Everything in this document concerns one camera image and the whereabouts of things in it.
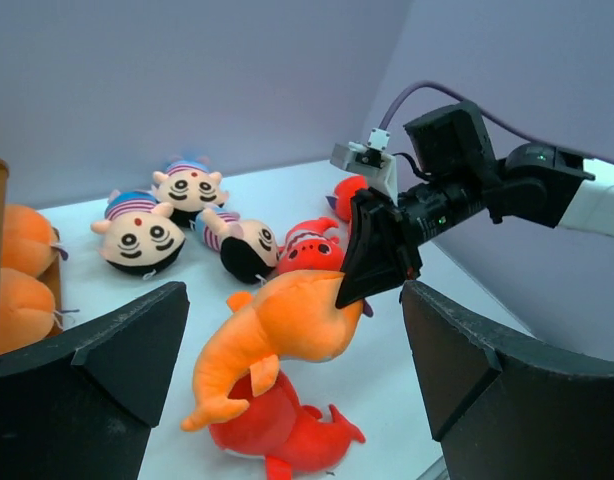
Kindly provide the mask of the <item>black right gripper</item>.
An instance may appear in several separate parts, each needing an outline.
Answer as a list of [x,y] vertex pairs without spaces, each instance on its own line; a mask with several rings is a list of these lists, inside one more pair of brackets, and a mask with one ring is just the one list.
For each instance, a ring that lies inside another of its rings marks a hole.
[[351,234],[336,298],[342,309],[401,286],[412,278],[412,249],[486,208],[485,187],[475,180],[419,183],[395,205],[374,188],[351,199]]

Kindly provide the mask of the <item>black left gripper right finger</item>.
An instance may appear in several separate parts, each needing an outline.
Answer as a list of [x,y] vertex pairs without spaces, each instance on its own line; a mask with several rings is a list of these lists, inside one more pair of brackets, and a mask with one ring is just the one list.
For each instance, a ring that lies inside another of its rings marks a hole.
[[614,362],[554,347],[407,282],[404,323],[452,479],[614,479]]

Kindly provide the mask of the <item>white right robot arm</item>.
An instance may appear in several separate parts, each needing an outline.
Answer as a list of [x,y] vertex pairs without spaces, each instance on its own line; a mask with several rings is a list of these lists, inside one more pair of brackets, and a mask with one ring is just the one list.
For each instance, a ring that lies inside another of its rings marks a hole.
[[485,117],[463,100],[406,124],[415,150],[408,160],[421,180],[406,191],[384,127],[364,143],[335,146],[332,164],[367,182],[351,199],[337,307],[416,279],[419,247],[483,210],[495,224],[513,216],[614,238],[614,164],[537,140],[497,158]]

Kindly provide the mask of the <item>orange shark plush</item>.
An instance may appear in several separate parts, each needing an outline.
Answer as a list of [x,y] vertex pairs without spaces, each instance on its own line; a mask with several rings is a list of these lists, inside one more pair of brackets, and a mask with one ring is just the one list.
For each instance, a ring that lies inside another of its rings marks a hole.
[[250,377],[259,397],[275,384],[285,358],[323,363],[351,343],[360,318],[371,317],[365,299],[336,305],[343,286],[340,271],[295,270],[256,293],[239,291],[227,304],[232,314],[204,344],[193,368],[194,408],[181,429],[195,432],[235,419],[250,407],[230,396],[236,382]]
[[77,308],[62,305],[58,268],[38,278],[13,268],[0,270],[0,355],[71,328]]
[[29,206],[6,204],[1,266],[38,278],[57,258],[69,255],[51,222]]

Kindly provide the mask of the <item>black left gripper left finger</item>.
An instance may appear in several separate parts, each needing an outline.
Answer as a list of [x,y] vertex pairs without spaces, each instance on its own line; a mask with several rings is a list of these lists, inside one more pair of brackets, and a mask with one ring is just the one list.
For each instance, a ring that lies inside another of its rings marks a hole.
[[172,281],[0,355],[0,479],[136,479],[188,310]]

